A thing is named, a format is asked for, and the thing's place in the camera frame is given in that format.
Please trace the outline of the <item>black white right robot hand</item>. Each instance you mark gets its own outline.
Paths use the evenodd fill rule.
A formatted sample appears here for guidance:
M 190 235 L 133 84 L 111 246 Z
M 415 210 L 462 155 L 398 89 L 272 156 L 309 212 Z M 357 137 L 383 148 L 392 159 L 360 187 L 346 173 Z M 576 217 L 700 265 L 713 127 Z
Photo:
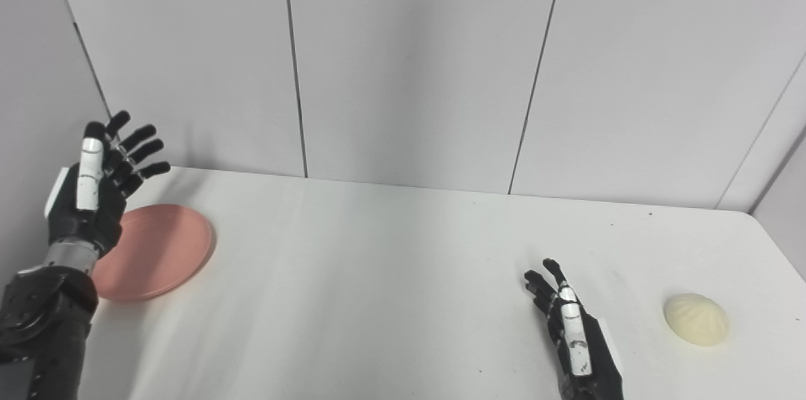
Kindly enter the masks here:
M 623 377 L 610 351 L 601 323 L 579 300 L 573 286 L 552 258 L 542 260 L 555 286 L 542 274 L 524 274 L 526 289 L 546 319 L 548 337 L 561 369 L 562 399 L 623 399 Z

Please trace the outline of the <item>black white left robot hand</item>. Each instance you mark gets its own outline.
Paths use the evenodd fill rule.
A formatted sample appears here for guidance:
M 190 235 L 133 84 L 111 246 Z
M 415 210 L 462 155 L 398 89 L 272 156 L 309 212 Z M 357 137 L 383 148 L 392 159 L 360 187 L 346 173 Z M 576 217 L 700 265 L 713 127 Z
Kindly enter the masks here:
M 79 160 L 61 174 L 46 205 L 49 244 L 81 243 L 96 260 L 103 258 L 123 234 L 127 200 L 148 179 L 170 171 L 166 161 L 145 164 L 164 148 L 155 125 L 119 137 L 130 119 L 121 111 L 84 128 Z

